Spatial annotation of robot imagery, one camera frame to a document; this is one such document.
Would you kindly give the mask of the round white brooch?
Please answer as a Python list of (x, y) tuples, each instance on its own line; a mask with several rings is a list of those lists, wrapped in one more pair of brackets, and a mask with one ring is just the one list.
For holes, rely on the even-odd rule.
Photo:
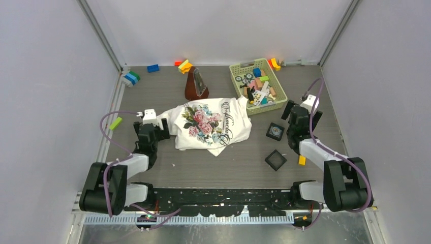
[(279, 136), (281, 133), (281, 130), (279, 127), (272, 127), (271, 128), (271, 134), (274, 136)]

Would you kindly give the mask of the white floral t-shirt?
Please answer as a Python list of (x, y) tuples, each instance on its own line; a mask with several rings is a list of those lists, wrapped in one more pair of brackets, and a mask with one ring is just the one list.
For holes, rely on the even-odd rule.
[(167, 120), (178, 150), (206, 149), (217, 157), (225, 147), (249, 138), (252, 123), (248, 99), (215, 98), (189, 101), (157, 116)]

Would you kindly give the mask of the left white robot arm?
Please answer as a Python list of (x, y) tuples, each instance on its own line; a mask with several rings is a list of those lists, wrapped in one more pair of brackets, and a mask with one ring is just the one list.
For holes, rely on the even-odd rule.
[(158, 142), (170, 138), (168, 123), (165, 118), (158, 125), (135, 122), (134, 129), (138, 140), (130, 156), (120, 162), (95, 162), (91, 165), (79, 199), (81, 211), (116, 216), (132, 204), (143, 210), (151, 210), (155, 206), (152, 184), (128, 183), (128, 180), (154, 166)]

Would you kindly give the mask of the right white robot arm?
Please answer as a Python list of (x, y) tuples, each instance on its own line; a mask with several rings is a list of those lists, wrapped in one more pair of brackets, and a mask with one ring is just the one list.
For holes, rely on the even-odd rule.
[(320, 116), (320, 111), (310, 113), (292, 100), (282, 115), (289, 124), (286, 134), (290, 148), (323, 171), (322, 183), (315, 180), (293, 183), (291, 204), (301, 209), (314, 201), (325, 204), (332, 212), (359, 212), (371, 207), (374, 198), (365, 162), (360, 157), (338, 154), (312, 136)]

